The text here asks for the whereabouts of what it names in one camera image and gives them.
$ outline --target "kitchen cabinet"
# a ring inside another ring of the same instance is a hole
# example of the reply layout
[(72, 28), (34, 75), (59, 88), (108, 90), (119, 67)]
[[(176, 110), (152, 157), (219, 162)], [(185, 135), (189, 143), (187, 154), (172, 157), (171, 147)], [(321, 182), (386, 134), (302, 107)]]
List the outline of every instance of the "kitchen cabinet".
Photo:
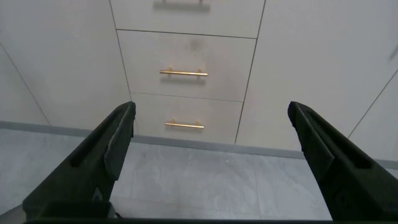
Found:
[(398, 161), (398, 76), (389, 82), (349, 139), (375, 159)]
[(398, 1), (268, 0), (236, 144), (300, 150), (291, 101), (348, 136), (397, 69)]
[(108, 0), (2, 1), (0, 30), (51, 125), (93, 129), (130, 100)]
[(0, 80), (1, 121), (49, 124), (1, 45)]

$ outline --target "tile floor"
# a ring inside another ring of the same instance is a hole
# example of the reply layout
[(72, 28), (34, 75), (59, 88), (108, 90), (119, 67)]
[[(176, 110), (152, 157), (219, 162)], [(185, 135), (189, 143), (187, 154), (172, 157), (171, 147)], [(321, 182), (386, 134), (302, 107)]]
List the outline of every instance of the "tile floor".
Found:
[[(0, 214), (82, 140), (0, 129)], [(111, 202), (125, 217), (331, 219), (305, 160), (139, 143), (130, 144)]]

